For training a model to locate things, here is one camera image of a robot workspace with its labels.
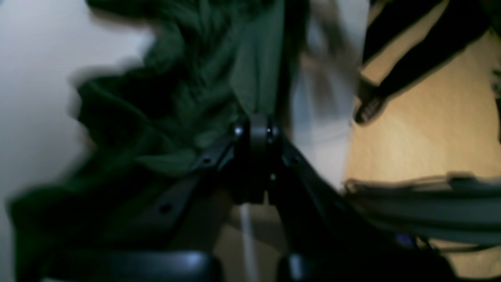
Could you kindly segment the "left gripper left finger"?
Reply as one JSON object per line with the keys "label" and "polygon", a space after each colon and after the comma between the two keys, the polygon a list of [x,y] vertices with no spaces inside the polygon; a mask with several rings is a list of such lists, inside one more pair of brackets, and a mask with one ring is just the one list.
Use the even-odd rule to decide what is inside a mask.
{"label": "left gripper left finger", "polygon": [[243,176],[254,125],[258,116],[238,121],[118,234],[94,248],[61,252],[43,280],[223,282],[213,249],[232,207],[249,198]]}

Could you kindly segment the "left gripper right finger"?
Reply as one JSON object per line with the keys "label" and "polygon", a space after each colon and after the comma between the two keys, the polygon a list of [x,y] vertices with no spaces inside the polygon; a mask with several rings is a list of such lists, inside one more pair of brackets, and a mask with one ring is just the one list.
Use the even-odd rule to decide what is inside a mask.
{"label": "left gripper right finger", "polygon": [[360,216],[313,169],[270,116],[258,117],[258,156],[287,238],[278,282],[456,282],[443,257],[405,249]]}

